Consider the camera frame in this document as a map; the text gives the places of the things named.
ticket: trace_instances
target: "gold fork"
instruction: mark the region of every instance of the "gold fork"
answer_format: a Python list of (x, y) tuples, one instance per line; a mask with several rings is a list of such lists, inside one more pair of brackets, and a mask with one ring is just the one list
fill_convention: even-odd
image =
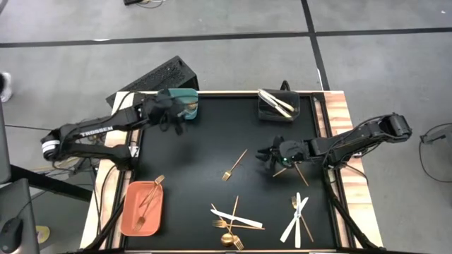
[[(292, 206), (293, 206), (295, 209), (297, 209), (297, 197), (295, 197), (295, 196), (292, 197)], [(301, 218), (302, 218), (302, 221), (303, 221), (304, 228), (306, 229), (306, 232), (308, 232), (308, 236), (309, 236), (309, 238), (311, 239), (311, 242), (314, 242), (314, 240), (313, 240), (313, 238), (312, 238), (312, 235), (311, 235), (311, 232), (309, 231), (308, 225), (307, 225), (306, 222), (304, 221), (303, 214), (302, 214)]]
[(223, 177), (221, 178), (221, 180), (223, 181), (227, 181), (229, 179), (229, 177), (231, 177), (232, 175), (232, 170), (234, 170), (234, 168), (238, 165), (238, 163), (240, 162), (240, 160), (242, 159), (242, 157), (246, 154), (246, 151), (248, 151), (248, 149), (245, 149), (245, 152), (242, 153), (242, 155), (239, 157), (239, 159), (235, 162), (234, 166), (232, 166), (232, 168), (228, 171), (225, 172), (225, 174), (223, 175)]
[(148, 204), (146, 205), (146, 208), (144, 209), (143, 215), (141, 215), (138, 218), (138, 221), (136, 222), (135, 227), (133, 228), (134, 231), (139, 231), (141, 229), (141, 227), (143, 227), (144, 223), (146, 222), (146, 218), (145, 218), (146, 212), (148, 211), (148, 208), (149, 208), (151, 202), (153, 201), (153, 198), (154, 198), (155, 193), (157, 192), (158, 186), (160, 185), (160, 183), (162, 183), (162, 181), (163, 181), (163, 179), (165, 179), (165, 177), (163, 175), (161, 175), (161, 176), (157, 177), (157, 179), (155, 181), (155, 187), (151, 190), (151, 192), (152, 192), (151, 197), (149, 199)]
[(256, 228), (256, 227), (254, 227), (254, 226), (241, 226), (241, 225), (228, 224), (227, 222), (225, 222), (225, 221), (220, 221), (220, 220), (212, 221), (212, 226), (218, 227), (218, 228), (221, 228), (221, 229), (225, 229), (225, 228), (227, 228), (227, 227), (230, 228), (231, 226), (233, 226), (233, 227), (242, 228), (242, 229), (266, 230), (266, 229), (264, 229), (264, 228)]
[[(224, 220), (222, 217), (218, 216), (218, 218), (220, 218), (220, 220), (222, 220), (222, 221), (225, 222), (225, 220)], [(235, 235), (232, 233), (232, 231), (231, 231), (231, 229), (230, 229), (229, 227), (226, 227), (226, 229), (229, 231), (229, 234), (231, 234), (232, 239), (234, 239), (234, 245), (235, 245), (235, 247), (237, 247), (238, 250), (243, 250), (243, 249), (244, 249), (244, 246), (243, 246), (242, 241), (240, 241), (240, 238), (239, 238), (238, 236), (235, 236)]]
[(298, 168), (298, 166), (297, 166), (297, 163), (295, 163), (294, 165), (295, 165), (295, 168), (296, 168), (297, 171), (298, 171), (298, 174), (302, 177), (304, 184), (306, 184), (306, 186), (309, 187), (308, 181), (306, 181), (306, 179), (304, 178), (302, 172), (299, 170), (299, 168)]
[[(157, 177), (157, 178), (154, 180), (154, 183), (155, 183), (155, 187), (154, 187), (154, 188), (157, 188), (157, 186), (158, 186), (164, 179), (165, 179), (165, 176), (164, 176), (164, 175), (161, 175), (161, 176)], [(140, 208), (140, 207), (142, 207), (142, 206), (145, 205), (146, 200), (149, 198), (149, 196), (150, 196), (150, 194), (153, 192), (154, 188), (151, 188), (151, 189), (149, 190), (148, 194), (144, 197), (143, 201), (141, 201), (141, 204), (138, 206), (138, 208)]]

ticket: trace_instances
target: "white handle knife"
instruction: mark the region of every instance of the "white handle knife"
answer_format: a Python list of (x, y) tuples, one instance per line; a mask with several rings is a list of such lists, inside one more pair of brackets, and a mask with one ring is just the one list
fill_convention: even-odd
[(290, 221), (289, 226), (287, 226), (287, 228), (285, 228), (285, 230), (284, 230), (284, 233), (282, 233), (280, 241), (282, 241), (283, 243), (285, 243), (285, 241), (287, 240), (287, 237), (289, 236), (290, 231), (292, 230), (292, 227), (294, 227), (296, 220), (297, 220), (297, 218), (294, 216), (294, 218)]
[(277, 97), (275, 97), (271, 93), (265, 91), (264, 89), (258, 89), (258, 91), (262, 92), (263, 94), (265, 94), (268, 97), (272, 98), (274, 101), (276, 101), (277, 103), (281, 104), (284, 108), (289, 109), (291, 112), (293, 112), (295, 110), (294, 107), (292, 107), (289, 104), (283, 102), (282, 100), (278, 99)]
[(260, 222), (255, 222), (255, 221), (252, 221), (250, 219), (244, 219), (244, 218), (240, 218), (240, 217), (237, 217), (237, 216), (232, 216), (232, 215), (229, 215), (229, 214), (225, 214), (224, 212), (218, 212), (217, 210), (214, 210), (214, 209), (210, 209), (210, 211), (213, 214), (216, 214), (216, 215), (218, 215), (220, 217), (224, 217), (226, 219), (233, 219), (233, 220), (236, 220), (238, 222), (243, 222), (243, 223), (245, 223), (245, 224), (247, 224), (249, 226), (254, 226), (254, 227), (262, 229), (262, 223), (260, 223)]
[[(297, 193), (297, 206), (301, 208), (302, 198), (299, 193)], [(302, 211), (297, 209), (297, 224), (295, 225), (295, 248), (301, 248), (302, 246), (302, 235), (299, 228), (299, 218), (302, 216)]]
[(258, 96), (263, 99), (263, 101), (267, 102), (270, 106), (278, 110), (285, 118), (291, 119), (292, 116), (290, 116), (289, 113), (287, 113), (284, 109), (282, 109), (273, 99), (271, 99), (268, 95), (265, 93), (259, 92)]

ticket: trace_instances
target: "computer mouse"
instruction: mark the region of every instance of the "computer mouse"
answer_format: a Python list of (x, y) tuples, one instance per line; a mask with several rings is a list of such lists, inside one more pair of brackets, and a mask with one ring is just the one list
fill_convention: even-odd
[(0, 231), (0, 250), (4, 253), (12, 253), (17, 250), (22, 241), (22, 219), (14, 217), (9, 219)]

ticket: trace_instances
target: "gray floor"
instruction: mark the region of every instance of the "gray floor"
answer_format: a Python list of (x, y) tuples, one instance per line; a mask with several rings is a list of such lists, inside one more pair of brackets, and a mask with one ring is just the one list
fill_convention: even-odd
[[(309, 5), (318, 31), (452, 24), (446, 0), (309, 0)], [(120, 0), (10, 0), (0, 14), (0, 42), (274, 31), (307, 31), (299, 0), (168, 0), (154, 10), (124, 7)], [(384, 245), (449, 253), (452, 185), (425, 176), (417, 144), (430, 127), (452, 122), (452, 33), (321, 37), (319, 46), (331, 89), (345, 91), (354, 123), (395, 111), (413, 128), (408, 142), (382, 145), (364, 159)], [(4, 105), (6, 123), (56, 128), (104, 116), (110, 111), (107, 95), (175, 55), (197, 73), (202, 90), (279, 87), (283, 79), (294, 90), (321, 90), (307, 37), (0, 49), (1, 69), (15, 81), (15, 95)], [(11, 161), (29, 169), (47, 165), (39, 143), (45, 134), (8, 127)], [(432, 174), (452, 180), (446, 144), (424, 147), (423, 155)], [(70, 181), (90, 179), (85, 174)], [(57, 204), (58, 211), (44, 216)], [(33, 205), (38, 224), (57, 232), (43, 253), (76, 249), (88, 207), (53, 194)]]

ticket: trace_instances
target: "wooden table edge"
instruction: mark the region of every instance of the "wooden table edge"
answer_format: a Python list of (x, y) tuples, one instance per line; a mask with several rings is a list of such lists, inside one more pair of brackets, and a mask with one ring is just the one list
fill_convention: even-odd
[[(199, 94), (209, 95), (209, 94), (250, 94), (257, 93), (257, 90), (245, 90), (245, 91), (198, 91)], [(345, 95), (343, 91), (303, 91), (297, 90), (295, 92), (298, 93), (323, 93), (326, 101), (327, 113), (330, 121), (330, 126), (334, 135), (338, 134), (338, 131), (348, 131), (352, 129), (353, 125), (350, 119), (350, 113), (348, 111), (347, 102), (345, 100)], [(156, 92), (143, 92), (148, 94), (155, 94)], [(114, 101), (114, 106), (112, 110), (112, 114), (118, 109), (119, 102), (122, 101), (123, 97), (127, 94), (127, 92), (118, 92)], [(130, 107), (133, 103), (133, 94), (127, 96), (124, 99), (121, 108)], [(322, 136), (326, 136), (325, 124), (323, 122), (321, 111), (318, 106), (319, 102), (316, 102), (316, 113), (319, 121), (319, 127), (321, 129)], [(107, 134), (105, 138), (105, 145), (114, 146), (118, 144), (125, 144), (127, 137), (127, 132), (123, 131), (112, 131)], [(137, 142), (138, 131), (134, 131), (132, 133), (132, 141)], [(353, 159), (350, 163), (353, 164), (354, 167), (362, 170), (362, 163), (360, 159)], [(97, 178), (96, 178), (96, 186), (95, 190), (97, 191), (97, 199), (100, 203), (100, 189), (102, 187), (102, 183), (105, 179), (105, 176), (113, 163), (109, 160), (102, 160), (99, 165)], [(102, 204), (102, 216), (101, 216), (101, 224), (102, 226), (110, 218), (110, 214), (112, 211), (112, 204), (114, 199), (115, 190), (117, 188), (117, 179), (119, 172), (116, 169), (113, 169), (109, 178), (105, 183), (105, 191), (104, 191), (104, 199)], [(122, 190), (122, 195), (125, 195), (126, 187), (129, 184), (130, 172), (126, 175), (126, 180), (124, 182), (124, 187)], [(369, 237), (370, 241), (375, 243), (378, 246), (382, 246), (381, 236), (379, 233), (378, 224), (376, 222), (376, 217), (374, 213), (374, 208), (371, 202), (369, 189), (365, 181), (361, 181), (359, 177), (353, 176), (348, 173), (342, 174), (342, 179), (344, 182), (344, 190), (347, 199), (347, 204), (349, 208), (350, 215), (356, 221), (358, 226), (362, 229), (362, 231)], [(356, 196), (358, 195), (356, 191), (353, 191), (354, 188), (358, 186), (359, 188), (359, 196), (365, 197), (364, 200), (356, 200)], [(356, 205), (363, 205), (365, 208), (356, 208)], [(340, 231), (341, 243), (343, 246), (348, 246), (347, 243), (347, 234), (345, 233), (345, 225), (344, 221), (340, 217), (340, 215), (336, 211), (336, 217), (338, 219), (338, 226)], [(121, 237), (120, 231), (121, 225), (121, 217), (119, 218), (116, 228), (115, 235), (113, 240), (113, 247), (119, 247), (119, 239)], [(80, 248), (84, 248), (91, 244), (96, 237), (97, 231), (97, 210), (96, 204), (94, 201), (94, 194), (91, 198), (90, 207), (88, 210), (87, 219), (85, 222), (85, 228), (83, 230), (83, 236), (80, 244)]]

